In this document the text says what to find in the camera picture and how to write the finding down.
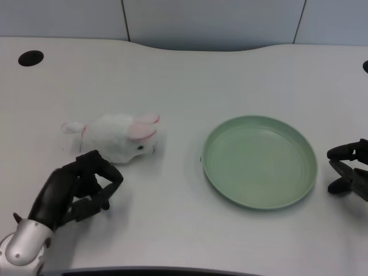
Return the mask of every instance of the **table surface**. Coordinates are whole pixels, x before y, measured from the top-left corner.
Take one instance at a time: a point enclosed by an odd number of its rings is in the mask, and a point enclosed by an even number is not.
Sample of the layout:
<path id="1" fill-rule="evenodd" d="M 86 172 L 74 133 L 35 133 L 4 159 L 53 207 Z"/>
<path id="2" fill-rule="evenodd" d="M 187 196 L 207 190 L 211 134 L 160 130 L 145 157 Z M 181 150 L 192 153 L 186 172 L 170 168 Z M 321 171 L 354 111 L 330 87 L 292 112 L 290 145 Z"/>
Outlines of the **table surface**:
<path id="1" fill-rule="evenodd" d="M 39 50 L 44 60 L 22 67 Z M 268 276 L 366 275 L 368 204 L 336 198 L 326 152 L 368 137 L 368 47 L 278 45 L 179 52 L 113 40 L 0 38 L 0 237 L 27 216 L 53 169 L 72 162 L 66 121 L 159 112 L 154 155 L 119 166 L 112 208 L 57 231 L 46 271 L 179 266 Z M 204 139 L 219 123 L 259 114 L 311 143 L 315 188 L 297 204 L 259 212 L 206 181 Z"/>

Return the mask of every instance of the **black grommet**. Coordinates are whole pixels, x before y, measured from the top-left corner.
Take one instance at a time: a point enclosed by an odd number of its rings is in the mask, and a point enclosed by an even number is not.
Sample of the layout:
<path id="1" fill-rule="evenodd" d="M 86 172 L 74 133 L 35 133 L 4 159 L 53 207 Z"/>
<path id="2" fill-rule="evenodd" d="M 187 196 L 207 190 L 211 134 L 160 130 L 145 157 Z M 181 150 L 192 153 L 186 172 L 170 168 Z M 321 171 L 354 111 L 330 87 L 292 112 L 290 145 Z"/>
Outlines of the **black grommet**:
<path id="1" fill-rule="evenodd" d="M 23 53 L 19 59 L 18 63 L 22 66 L 29 67 L 39 64 L 44 59 L 44 54 L 40 51 L 28 51 Z"/>
<path id="2" fill-rule="evenodd" d="M 368 73 L 368 60 L 363 63 L 363 69 L 366 71 L 366 73 Z"/>

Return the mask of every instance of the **rabbit ear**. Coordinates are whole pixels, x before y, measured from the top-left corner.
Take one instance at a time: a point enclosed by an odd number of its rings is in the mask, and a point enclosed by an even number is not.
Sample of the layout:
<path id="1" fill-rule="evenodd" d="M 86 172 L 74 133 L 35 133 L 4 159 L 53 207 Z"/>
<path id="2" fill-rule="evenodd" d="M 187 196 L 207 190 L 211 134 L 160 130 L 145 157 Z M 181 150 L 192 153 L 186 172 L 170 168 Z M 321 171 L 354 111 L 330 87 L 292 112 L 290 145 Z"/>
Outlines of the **rabbit ear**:
<path id="1" fill-rule="evenodd" d="M 156 134 L 152 125 L 134 122 L 128 128 L 128 138 L 132 140 L 144 140 Z"/>
<path id="2" fill-rule="evenodd" d="M 134 122 L 143 124 L 156 124 L 160 120 L 160 115 L 157 113 L 146 113 L 134 118 Z"/>

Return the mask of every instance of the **white stuffed rabbit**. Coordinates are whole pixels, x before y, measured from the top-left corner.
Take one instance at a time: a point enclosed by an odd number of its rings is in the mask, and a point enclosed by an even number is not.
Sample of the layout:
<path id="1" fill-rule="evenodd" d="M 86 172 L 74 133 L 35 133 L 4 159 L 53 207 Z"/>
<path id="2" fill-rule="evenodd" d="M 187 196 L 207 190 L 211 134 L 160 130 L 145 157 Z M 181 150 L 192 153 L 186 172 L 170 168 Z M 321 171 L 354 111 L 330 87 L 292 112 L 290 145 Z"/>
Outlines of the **white stuffed rabbit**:
<path id="1" fill-rule="evenodd" d="M 86 125 L 65 123 L 62 130 L 82 134 L 80 151 L 98 150 L 112 163 L 126 163 L 134 156 L 154 152 L 157 143 L 155 124 L 159 120 L 160 116 L 155 113 L 137 117 L 108 114 Z"/>

